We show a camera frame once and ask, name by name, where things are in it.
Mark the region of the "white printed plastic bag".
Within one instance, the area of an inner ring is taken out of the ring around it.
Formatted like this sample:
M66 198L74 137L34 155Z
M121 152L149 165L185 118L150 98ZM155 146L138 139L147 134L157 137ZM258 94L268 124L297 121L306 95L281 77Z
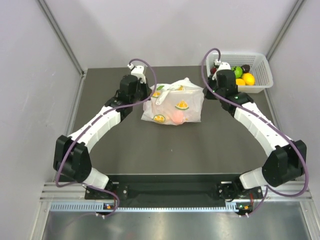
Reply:
M158 83L150 87L154 91L150 100L143 103L141 120L162 125L175 125L171 115L183 111L184 123L201 122L204 102L203 88L184 78L174 83Z

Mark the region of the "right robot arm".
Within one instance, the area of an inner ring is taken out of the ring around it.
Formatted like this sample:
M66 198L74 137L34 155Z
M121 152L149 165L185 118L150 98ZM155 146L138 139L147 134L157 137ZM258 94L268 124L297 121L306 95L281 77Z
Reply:
M267 155L263 166L242 173L233 181L234 194L245 198L253 188L262 186L276 193L276 187L304 176L302 190L292 197L302 195L309 184L306 144L281 132L261 113L252 97L239 92L230 69L218 70L215 77L202 80L206 98L219 100L222 108L252 134Z

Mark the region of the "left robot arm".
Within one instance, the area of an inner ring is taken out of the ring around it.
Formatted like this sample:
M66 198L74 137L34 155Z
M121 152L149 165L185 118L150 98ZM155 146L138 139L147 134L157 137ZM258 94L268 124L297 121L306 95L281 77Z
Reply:
M98 141L114 126L121 123L133 106L149 98L149 88L143 73L125 75L115 95L98 114L82 128L69 136L61 135L55 144L53 168L72 181L93 186L102 198L114 191L109 177L93 168L90 152Z

